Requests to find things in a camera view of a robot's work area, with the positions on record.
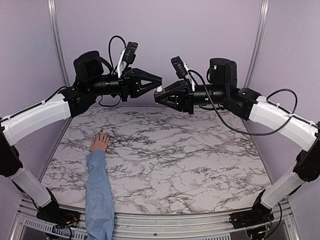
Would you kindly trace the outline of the white cap with brush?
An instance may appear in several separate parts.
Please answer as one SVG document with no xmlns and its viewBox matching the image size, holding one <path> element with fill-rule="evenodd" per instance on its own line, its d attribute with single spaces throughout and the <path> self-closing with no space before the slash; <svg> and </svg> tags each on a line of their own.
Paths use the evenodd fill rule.
<svg viewBox="0 0 320 240">
<path fill-rule="evenodd" d="M 162 91 L 163 91 L 162 86 L 158 86 L 158 87 L 156 88 L 156 91 L 157 91 L 157 92 L 162 92 Z"/>
</svg>

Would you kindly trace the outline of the red nail polish bottle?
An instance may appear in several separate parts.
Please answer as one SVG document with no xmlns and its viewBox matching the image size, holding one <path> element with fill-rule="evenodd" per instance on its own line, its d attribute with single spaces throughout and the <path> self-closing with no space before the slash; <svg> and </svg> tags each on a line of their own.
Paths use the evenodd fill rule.
<svg viewBox="0 0 320 240">
<path fill-rule="evenodd" d="M 157 98 L 163 94 L 163 91 L 155 91 L 154 92 L 154 97 Z"/>
</svg>

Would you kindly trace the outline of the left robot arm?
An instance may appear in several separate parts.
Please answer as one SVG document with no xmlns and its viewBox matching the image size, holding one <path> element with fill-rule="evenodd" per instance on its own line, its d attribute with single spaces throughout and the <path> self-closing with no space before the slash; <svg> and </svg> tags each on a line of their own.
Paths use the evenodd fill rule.
<svg viewBox="0 0 320 240">
<path fill-rule="evenodd" d="M 125 102 L 160 87 L 160 76 L 130 67 L 135 56 L 133 50 L 123 50 L 114 70 L 98 51 L 86 52 L 73 62 L 72 86 L 63 86 L 47 99 L 0 120 L 0 174 L 34 201 L 39 219 L 61 223 L 68 213 L 20 161 L 15 144 L 50 124 L 85 113 L 98 96 L 119 96 Z"/>
</svg>

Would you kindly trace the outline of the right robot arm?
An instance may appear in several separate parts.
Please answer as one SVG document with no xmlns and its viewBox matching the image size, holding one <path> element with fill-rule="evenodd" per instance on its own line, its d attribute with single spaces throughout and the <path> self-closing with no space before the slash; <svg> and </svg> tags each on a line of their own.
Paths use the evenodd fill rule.
<svg viewBox="0 0 320 240">
<path fill-rule="evenodd" d="M 235 229 L 251 227 L 273 220 L 272 209 L 285 197 L 295 193 L 306 182 L 320 175 L 320 125 L 296 115 L 269 97 L 250 88 L 237 87 L 237 64 L 225 58 L 209 61 L 207 77 L 197 84 L 196 71 L 180 57 L 171 59 L 178 81 L 154 93 L 156 103 L 183 113 L 192 114 L 194 106 L 221 105 L 237 117 L 269 128 L 270 134 L 279 133 L 298 146 L 301 151 L 295 166 L 274 184 L 264 189 L 250 210 L 230 215 Z"/>
</svg>

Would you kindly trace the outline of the blue sleeved forearm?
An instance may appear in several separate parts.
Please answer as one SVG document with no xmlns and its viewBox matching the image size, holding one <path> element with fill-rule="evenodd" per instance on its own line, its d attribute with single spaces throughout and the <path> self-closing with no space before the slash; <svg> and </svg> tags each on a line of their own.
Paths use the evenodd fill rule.
<svg viewBox="0 0 320 240">
<path fill-rule="evenodd" d="M 85 224 L 89 240 L 111 240 L 115 209 L 106 171 L 105 152 L 95 150 L 87 158 L 88 179 L 85 194 Z"/>
</svg>

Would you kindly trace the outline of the mannequin hand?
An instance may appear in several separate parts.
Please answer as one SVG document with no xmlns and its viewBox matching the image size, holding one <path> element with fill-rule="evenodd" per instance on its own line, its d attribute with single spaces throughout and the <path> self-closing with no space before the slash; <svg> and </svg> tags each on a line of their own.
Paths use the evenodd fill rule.
<svg viewBox="0 0 320 240">
<path fill-rule="evenodd" d="M 90 151 L 103 151 L 105 152 L 109 146 L 109 135 L 102 131 L 96 134 L 95 139 L 91 143 Z"/>
</svg>

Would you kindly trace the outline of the right aluminium frame post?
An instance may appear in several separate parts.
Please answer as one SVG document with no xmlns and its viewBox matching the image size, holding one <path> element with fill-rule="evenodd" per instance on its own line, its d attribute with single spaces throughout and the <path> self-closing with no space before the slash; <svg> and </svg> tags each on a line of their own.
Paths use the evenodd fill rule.
<svg viewBox="0 0 320 240">
<path fill-rule="evenodd" d="M 261 1 L 261 8 L 260 8 L 260 14 L 258 19 L 255 41 L 253 45 L 252 55 L 249 62 L 245 82 L 244 82 L 245 88 L 250 88 L 253 82 L 256 65 L 258 62 L 259 54 L 261 52 L 263 40 L 265 36 L 269 6 L 270 6 L 269 0 Z"/>
</svg>

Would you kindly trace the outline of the aluminium frame post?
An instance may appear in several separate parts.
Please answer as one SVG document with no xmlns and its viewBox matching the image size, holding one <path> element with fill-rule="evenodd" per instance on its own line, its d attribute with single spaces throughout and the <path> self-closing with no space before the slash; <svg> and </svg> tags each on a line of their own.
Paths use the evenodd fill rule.
<svg viewBox="0 0 320 240">
<path fill-rule="evenodd" d="M 252 55 L 249 62 L 245 82 L 244 82 L 245 88 L 250 88 L 253 82 L 256 65 L 258 62 L 259 54 L 261 52 L 263 40 L 265 36 L 269 6 L 270 6 L 269 0 L 261 1 L 261 8 L 260 8 L 260 14 L 258 19 L 255 41 L 253 45 Z"/>
<path fill-rule="evenodd" d="M 67 73 L 67 68 L 66 68 L 66 63 L 65 63 L 65 58 L 63 54 L 61 38 L 60 38 L 56 1 L 48 0 L 47 2 L 48 2 L 49 18 L 51 23 L 52 35 L 53 35 L 57 60 L 59 64 L 59 69 L 61 72 L 63 83 L 69 87 L 71 84 L 70 84 L 69 76 Z"/>
</svg>

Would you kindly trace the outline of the left aluminium frame post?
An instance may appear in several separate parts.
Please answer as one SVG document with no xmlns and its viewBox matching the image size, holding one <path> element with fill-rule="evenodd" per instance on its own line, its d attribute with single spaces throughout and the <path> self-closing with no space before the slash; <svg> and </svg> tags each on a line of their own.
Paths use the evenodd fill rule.
<svg viewBox="0 0 320 240">
<path fill-rule="evenodd" d="M 61 72 L 63 83 L 69 87 L 71 84 L 70 84 L 69 76 L 67 73 L 67 68 L 66 68 L 66 63 L 65 63 L 65 58 L 63 54 L 61 38 L 60 38 L 56 1 L 48 0 L 47 2 L 48 2 L 49 18 L 51 23 L 52 35 L 53 35 L 57 60 L 59 64 L 59 69 Z"/>
</svg>

